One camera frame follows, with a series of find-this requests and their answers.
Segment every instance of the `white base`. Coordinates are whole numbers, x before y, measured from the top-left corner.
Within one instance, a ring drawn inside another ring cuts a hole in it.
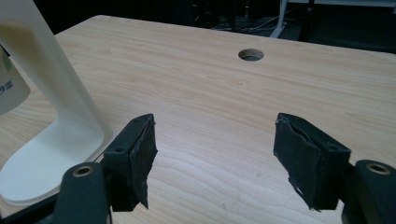
[[[115,137],[77,126],[55,120],[9,158],[0,172],[0,194],[7,203],[26,206],[57,193],[70,167],[94,161]]]

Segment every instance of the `white stand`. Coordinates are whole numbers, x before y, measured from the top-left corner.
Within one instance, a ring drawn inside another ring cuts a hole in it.
[[[29,205],[59,190],[64,172],[95,160],[115,134],[32,0],[0,0],[0,44],[57,111],[57,119],[19,149],[0,172],[7,203]]]

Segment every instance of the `light wood tabletop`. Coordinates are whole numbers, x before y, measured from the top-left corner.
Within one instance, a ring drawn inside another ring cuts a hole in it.
[[[310,211],[289,183],[273,154],[279,112],[352,149],[352,164],[396,166],[395,55],[107,16],[56,38],[114,131],[156,120],[149,210],[114,223],[341,223],[342,203]],[[26,80],[28,99],[0,117],[1,165],[56,116]]]

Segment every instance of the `white cup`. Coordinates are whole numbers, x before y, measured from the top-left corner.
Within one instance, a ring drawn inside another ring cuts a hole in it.
[[[30,89],[0,46],[0,115],[20,105]]]

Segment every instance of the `green logo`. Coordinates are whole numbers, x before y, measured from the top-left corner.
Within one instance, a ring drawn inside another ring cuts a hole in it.
[[[3,64],[9,72],[9,70],[12,68],[12,62],[6,54],[3,54]]]

